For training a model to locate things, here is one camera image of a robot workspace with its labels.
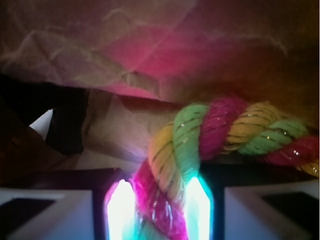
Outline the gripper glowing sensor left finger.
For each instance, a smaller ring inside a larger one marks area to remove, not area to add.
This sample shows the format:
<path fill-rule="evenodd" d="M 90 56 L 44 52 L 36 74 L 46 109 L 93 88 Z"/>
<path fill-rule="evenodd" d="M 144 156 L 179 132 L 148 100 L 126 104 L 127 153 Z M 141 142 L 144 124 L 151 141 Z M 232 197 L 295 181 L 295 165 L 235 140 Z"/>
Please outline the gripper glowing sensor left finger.
<path fill-rule="evenodd" d="M 0 187 L 3 240 L 132 240 L 135 197 L 119 168 L 38 172 Z"/>

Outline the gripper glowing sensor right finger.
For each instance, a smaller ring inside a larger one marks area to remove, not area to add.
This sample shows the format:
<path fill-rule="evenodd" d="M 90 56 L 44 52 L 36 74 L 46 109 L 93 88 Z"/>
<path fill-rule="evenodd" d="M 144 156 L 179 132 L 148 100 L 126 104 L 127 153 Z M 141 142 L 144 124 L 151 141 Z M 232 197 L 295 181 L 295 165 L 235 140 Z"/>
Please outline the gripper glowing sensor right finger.
<path fill-rule="evenodd" d="M 290 167 L 204 164 L 187 185 L 191 240 L 317 240 L 319 180 Z"/>

